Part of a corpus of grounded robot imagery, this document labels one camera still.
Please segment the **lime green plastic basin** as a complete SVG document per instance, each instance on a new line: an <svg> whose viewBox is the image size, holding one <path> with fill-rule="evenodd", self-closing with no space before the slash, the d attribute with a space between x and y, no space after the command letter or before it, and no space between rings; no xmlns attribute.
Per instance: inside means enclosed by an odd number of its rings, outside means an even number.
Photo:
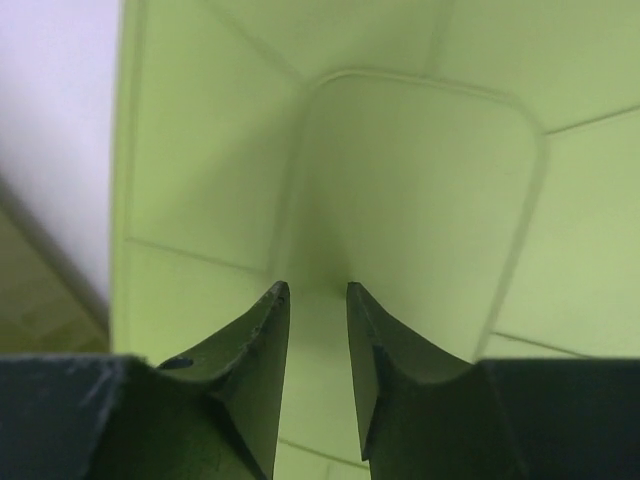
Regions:
<svg viewBox="0 0 640 480"><path fill-rule="evenodd" d="M127 1L111 344L292 293L276 474L356 479L345 293L453 355L639 353L635 1Z"/></svg>

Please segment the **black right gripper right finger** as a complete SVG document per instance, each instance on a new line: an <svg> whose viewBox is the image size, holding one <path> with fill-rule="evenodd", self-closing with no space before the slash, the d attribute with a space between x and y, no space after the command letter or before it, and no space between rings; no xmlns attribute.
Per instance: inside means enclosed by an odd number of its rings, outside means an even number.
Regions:
<svg viewBox="0 0 640 480"><path fill-rule="evenodd" d="M397 320L360 283L346 291L361 457L374 479L522 479L487 371Z"/></svg>

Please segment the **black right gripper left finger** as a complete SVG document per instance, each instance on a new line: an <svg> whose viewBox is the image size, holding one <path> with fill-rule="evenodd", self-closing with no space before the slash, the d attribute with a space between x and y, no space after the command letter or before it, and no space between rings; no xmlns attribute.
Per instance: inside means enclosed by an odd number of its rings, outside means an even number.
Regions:
<svg viewBox="0 0 640 480"><path fill-rule="evenodd" d="M122 358L95 478L272 478L289 326L289 286L278 281L157 367Z"/></svg>

